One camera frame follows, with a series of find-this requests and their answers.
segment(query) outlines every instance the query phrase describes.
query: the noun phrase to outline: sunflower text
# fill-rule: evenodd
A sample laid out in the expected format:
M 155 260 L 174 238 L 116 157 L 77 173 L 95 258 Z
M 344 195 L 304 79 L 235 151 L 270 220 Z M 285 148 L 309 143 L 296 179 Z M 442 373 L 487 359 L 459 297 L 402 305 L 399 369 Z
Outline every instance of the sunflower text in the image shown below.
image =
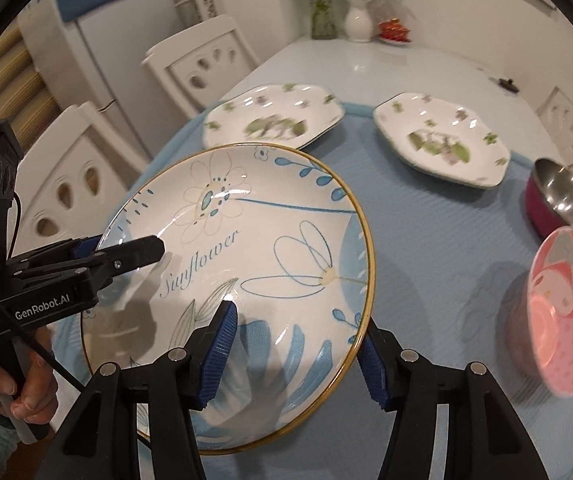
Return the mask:
M 198 271 L 204 267 L 208 262 L 218 256 L 226 247 L 231 247 L 235 242 L 235 235 L 239 235 L 240 232 L 235 230 L 233 233 L 228 235 L 223 242 L 218 243 L 215 247 L 209 250 L 207 253 L 201 253 L 196 251 L 191 256 L 191 263 L 184 269 L 180 274 L 169 273 L 169 277 L 166 279 L 165 285 L 166 290 L 161 292 L 159 296 L 164 299 L 174 290 L 186 290 L 193 280 L 193 276 L 198 273 Z

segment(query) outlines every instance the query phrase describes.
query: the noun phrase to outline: glass vase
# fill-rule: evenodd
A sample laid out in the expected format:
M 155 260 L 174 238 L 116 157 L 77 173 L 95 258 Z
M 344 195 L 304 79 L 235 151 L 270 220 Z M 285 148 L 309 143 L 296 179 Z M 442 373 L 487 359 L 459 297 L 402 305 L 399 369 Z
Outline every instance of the glass vase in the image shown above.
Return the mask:
M 334 40 L 337 38 L 332 3 L 333 0 L 310 0 L 312 40 Z

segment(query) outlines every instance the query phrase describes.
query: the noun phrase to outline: plate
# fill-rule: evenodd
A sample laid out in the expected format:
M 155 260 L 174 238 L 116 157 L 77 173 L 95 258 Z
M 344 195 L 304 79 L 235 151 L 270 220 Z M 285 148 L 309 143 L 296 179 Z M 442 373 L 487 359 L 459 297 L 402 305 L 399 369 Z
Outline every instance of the plate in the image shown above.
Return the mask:
M 404 93 L 373 118 L 393 149 L 426 173 L 473 187 L 497 186 L 511 153 L 475 112 L 426 94 Z
M 355 358 L 375 291 L 371 235 L 345 184 L 276 145 L 207 150 L 140 189 L 100 248 L 151 234 L 161 261 L 114 280 L 82 315 L 91 370 L 153 362 L 226 296 L 239 327 L 217 397 L 192 412 L 201 452 L 249 449 L 311 415 Z M 148 434 L 144 406 L 138 429 Z
M 413 43 L 412 40 L 407 40 L 407 41 L 388 40 L 387 38 L 384 38 L 382 36 L 377 36 L 377 39 L 380 40 L 382 43 L 387 43 L 393 46 L 407 46 L 408 44 Z
M 573 396 L 573 227 L 541 245 L 527 289 L 529 330 L 543 382 L 558 397 Z
M 300 149 L 345 113 L 335 95 L 320 86 L 259 86 L 211 110 L 204 121 L 204 147 L 260 141 Z

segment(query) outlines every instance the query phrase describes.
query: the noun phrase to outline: white table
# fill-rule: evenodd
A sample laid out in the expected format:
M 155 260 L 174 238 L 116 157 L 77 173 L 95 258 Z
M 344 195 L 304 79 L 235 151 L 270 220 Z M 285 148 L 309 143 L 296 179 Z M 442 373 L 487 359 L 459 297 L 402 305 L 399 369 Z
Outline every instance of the white table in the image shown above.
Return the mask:
M 271 83 L 310 83 L 340 100 L 377 106 L 402 92 L 422 92 L 474 110 L 509 149 L 535 160 L 562 162 L 537 115 L 519 95 L 488 73 L 431 48 L 390 46 L 378 41 L 299 40 L 267 60 L 228 92 L 230 99 Z

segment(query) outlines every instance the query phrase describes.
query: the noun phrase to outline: white chair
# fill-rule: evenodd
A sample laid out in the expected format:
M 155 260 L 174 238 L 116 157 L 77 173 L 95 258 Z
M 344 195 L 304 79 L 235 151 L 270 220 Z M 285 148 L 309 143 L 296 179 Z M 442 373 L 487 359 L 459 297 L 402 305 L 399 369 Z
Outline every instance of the white chair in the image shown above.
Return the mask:
M 193 118 L 256 69 L 260 60 L 235 20 L 223 14 L 160 41 L 143 63 Z
M 14 254 L 104 232 L 147 164 L 92 103 L 68 107 L 18 167 L 15 189 L 22 217 Z M 16 215 L 14 204 L 7 225 L 9 244 Z

